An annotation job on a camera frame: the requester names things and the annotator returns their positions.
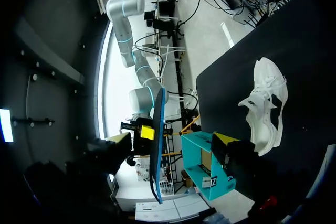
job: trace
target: blue panel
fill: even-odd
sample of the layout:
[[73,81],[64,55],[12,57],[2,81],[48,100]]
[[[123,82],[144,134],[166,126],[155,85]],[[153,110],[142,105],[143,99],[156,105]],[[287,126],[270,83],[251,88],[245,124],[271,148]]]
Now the blue panel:
[[183,136],[185,136],[185,138],[197,145],[199,148],[202,148],[207,152],[211,151],[212,134],[198,131],[190,134],[185,134]]

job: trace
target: white floor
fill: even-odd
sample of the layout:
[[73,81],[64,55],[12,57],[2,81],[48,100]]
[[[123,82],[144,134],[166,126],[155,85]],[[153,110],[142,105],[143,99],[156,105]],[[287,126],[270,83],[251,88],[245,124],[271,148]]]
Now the white floor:
[[[207,1],[216,6],[213,0]],[[197,3],[198,0],[179,0],[176,15],[181,20],[186,20],[195,11]],[[224,33],[223,25],[228,32]],[[236,44],[244,38],[252,28],[233,21],[230,15],[201,0],[196,14],[182,29],[185,36],[180,41],[180,46],[185,46],[187,52],[181,61],[181,74],[183,89],[189,93],[190,89],[196,90],[197,76],[230,50],[232,43]],[[247,217],[254,202],[233,190],[208,203],[232,223],[236,223]]]
[[[217,6],[213,0],[207,1]],[[179,0],[177,16],[181,20],[188,19],[195,11],[197,3],[198,0]],[[229,38],[227,33],[224,33],[223,26],[229,32]],[[181,44],[185,43],[187,48],[187,54],[181,64],[184,76],[183,88],[196,90],[197,76],[231,48],[229,40],[236,44],[251,30],[251,27],[232,20],[231,15],[201,0],[195,15],[182,25],[185,36]]]

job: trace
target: black surface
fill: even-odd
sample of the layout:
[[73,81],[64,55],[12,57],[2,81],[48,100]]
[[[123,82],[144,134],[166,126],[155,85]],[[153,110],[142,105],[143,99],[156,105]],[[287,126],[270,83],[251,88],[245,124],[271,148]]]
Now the black surface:
[[278,172],[307,172],[300,190],[313,184],[328,144],[334,142],[334,109],[328,100],[336,87],[328,23],[316,0],[291,0],[242,39],[197,78],[202,130],[250,140],[247,108],[238,103],[254,87],[257,59],[267,57],[287,79],[281,145],[264,157]]
[[154,191],[154,183],[156,182],[157,187],[159,186],[159,180],[157,179],[160,174],[157,174],[157,167],[160,166],[161,163],[161,154],[163,149],[163,120],[161,120],[162,115],[164,114],[164,105],[165,105],[165,90],[160,89],[157,93],[155,100],[155,107],[153,113],[153,129],[155,130],[154,133],[154,140],[152,141],[151,145],[151,152],[150,152],[150,163],[149,163],[149,177],[150,177],[150,185],[152,193],[155,199],[160,202],[161,197],[159,197],[160,191],[155,193]]

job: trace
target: shoe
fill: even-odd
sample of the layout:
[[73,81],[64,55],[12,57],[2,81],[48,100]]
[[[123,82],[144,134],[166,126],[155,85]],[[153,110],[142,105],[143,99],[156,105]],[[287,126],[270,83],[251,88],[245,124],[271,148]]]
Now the shoe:
[[[238,106],[249,108],[246,121],[251,128],[251,142],[255,144],[255,151],[262,156],[280,145],[283,132],[282,112],[288,99],[288,90],[286,79],[279,68],[265,57],[255,64],[254,84],[250,96]],[[274,126],[275,120],[271,120],[271,109],[277,108],[275,101],[281,107],[277,116],[277,128]]]

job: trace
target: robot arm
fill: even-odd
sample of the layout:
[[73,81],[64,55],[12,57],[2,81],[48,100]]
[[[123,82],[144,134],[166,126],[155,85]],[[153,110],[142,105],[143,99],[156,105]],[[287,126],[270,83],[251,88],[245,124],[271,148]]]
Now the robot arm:
[[122,62],[127,68],[135,64],[132,55],[132,29],[128,17],[141,15],[144,6],[145,0],[108,0],[106,4],[107,16],[113,22]]
[[144,6],[145,0],[108,0],[106,10],[109,19],[113,22],[122,62],[127,68],[135,65],[136,75],[142,85],[142,88],[130,92],[132,108],[138,116],[148,117],[155,106],[158,91],[163,86],[150,68],[145,55],[139,50],[132,52],[133,36],[128,20],[129,16],[141,15],[144,12]]

